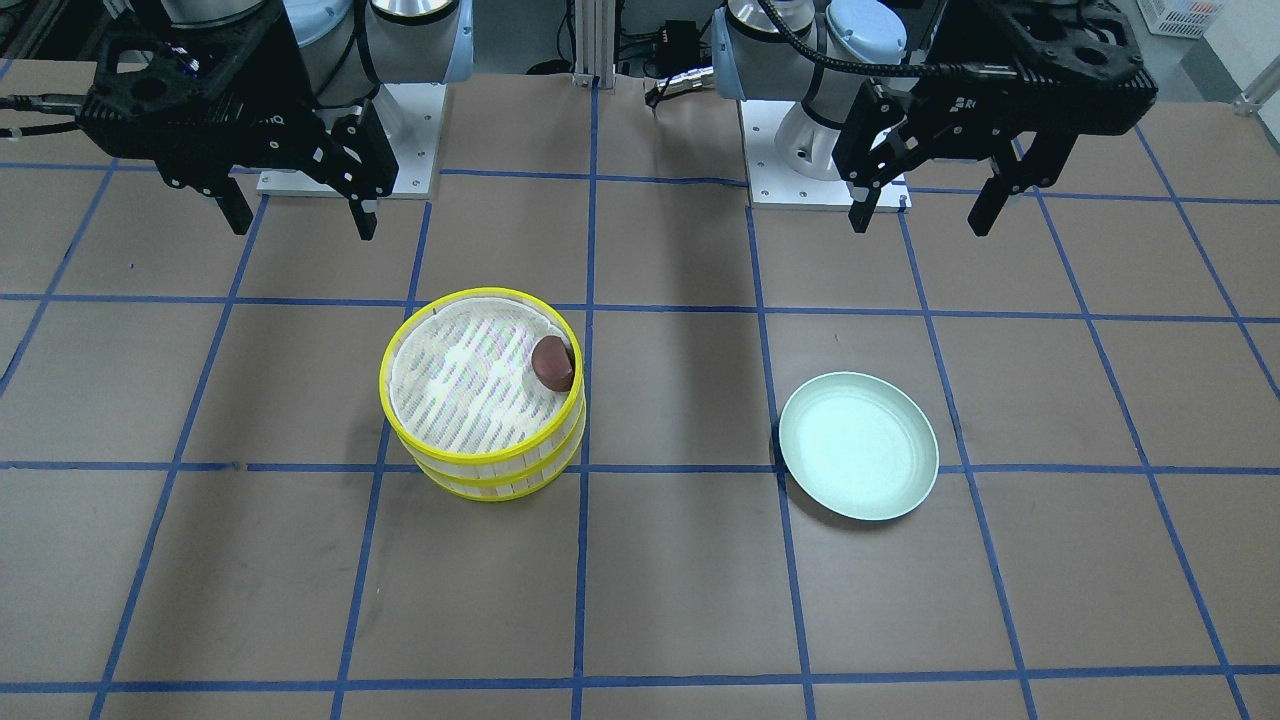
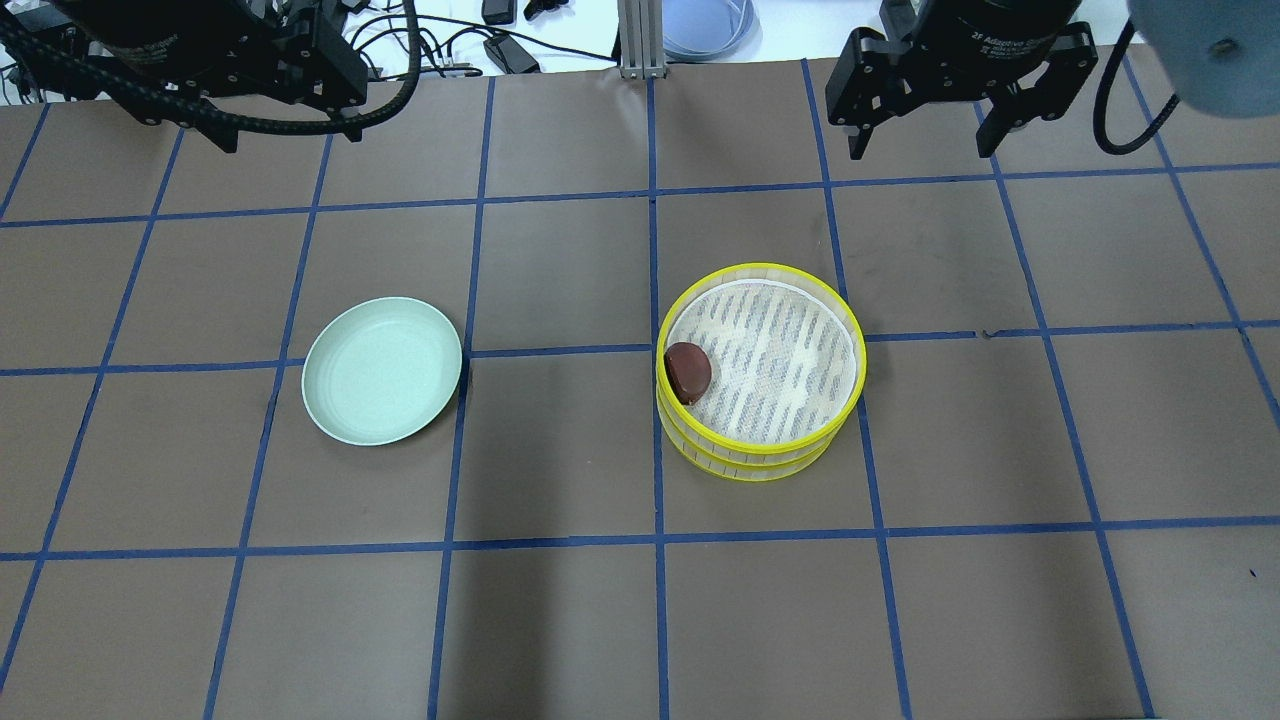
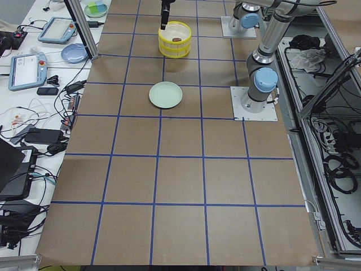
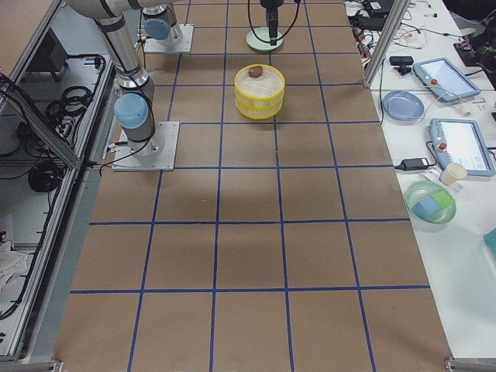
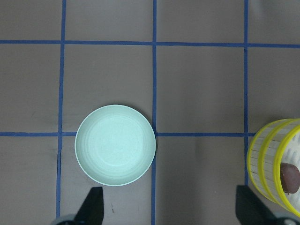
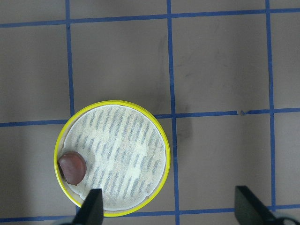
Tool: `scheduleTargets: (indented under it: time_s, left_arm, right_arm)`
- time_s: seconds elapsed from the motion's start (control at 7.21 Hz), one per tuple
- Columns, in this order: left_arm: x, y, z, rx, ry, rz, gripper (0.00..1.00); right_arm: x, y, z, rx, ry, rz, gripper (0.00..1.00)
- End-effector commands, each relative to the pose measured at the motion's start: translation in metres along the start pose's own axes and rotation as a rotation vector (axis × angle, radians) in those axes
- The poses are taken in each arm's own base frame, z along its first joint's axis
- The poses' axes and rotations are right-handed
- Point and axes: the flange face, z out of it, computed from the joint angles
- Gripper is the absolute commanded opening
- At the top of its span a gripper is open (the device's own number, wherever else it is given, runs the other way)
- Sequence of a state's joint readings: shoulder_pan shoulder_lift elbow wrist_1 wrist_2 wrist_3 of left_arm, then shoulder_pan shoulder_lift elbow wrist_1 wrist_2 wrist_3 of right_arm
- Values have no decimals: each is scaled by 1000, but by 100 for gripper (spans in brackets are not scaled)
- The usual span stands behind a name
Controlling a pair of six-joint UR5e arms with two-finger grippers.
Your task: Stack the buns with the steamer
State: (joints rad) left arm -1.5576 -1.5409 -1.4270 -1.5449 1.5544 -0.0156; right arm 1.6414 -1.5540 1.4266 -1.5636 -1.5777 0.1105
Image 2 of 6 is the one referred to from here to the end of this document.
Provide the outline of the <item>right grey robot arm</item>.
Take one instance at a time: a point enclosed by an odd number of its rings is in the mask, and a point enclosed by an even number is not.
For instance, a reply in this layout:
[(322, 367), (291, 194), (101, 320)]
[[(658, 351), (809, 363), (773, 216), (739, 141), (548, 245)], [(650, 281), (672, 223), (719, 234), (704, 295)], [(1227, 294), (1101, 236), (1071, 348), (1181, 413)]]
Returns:
[[(881, 28), (855, 28), (838, 55), (824, 87), (826, 119), (859, 160), (887, 120), (927, 104), (986, 100), (975, 150), (989, 159), (1016, 128), (1061, 119), (1094, 68), (1102, 76), (1093, 136), (1108, 155), (1143, 147), (1180, 105), (1224, 118), (1277, 114), (1277, 3), (1129, 1), (1106, 60), (1079, 9), (1078, 1), (883, 1)], [(1172, 92), (1135, 138), (1119, 142), (1106, 117), (1135, 36), (1153, 49)]]

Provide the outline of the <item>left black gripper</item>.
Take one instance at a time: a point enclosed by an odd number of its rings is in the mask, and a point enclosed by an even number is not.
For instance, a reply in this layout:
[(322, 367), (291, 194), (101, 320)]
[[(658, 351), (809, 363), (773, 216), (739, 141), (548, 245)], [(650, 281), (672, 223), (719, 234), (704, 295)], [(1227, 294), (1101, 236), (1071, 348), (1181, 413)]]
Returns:
[(369, 69), (343, 37), (348, 1), (40, 1), (3, 4), (3, 47), (38, 88), (108, 95), (136, 120), (193, 128), (225, 152), (283, 120), (211, 120), (218, 97), (255, 95), (324, 114), (303, 135), (360, 141)]

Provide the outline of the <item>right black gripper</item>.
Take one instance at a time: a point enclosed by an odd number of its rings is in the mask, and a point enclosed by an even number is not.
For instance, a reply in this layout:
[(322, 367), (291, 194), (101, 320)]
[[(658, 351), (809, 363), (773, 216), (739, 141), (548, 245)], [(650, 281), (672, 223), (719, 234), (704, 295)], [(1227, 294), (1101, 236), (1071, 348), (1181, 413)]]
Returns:
[(980, 158), (1030, 120), (1062, 118), (1098, 61), (1078, 1), (882, 1), (826, 82), (826, 118), (861, 160), (877, 127), (933, 102), (987, 101)]

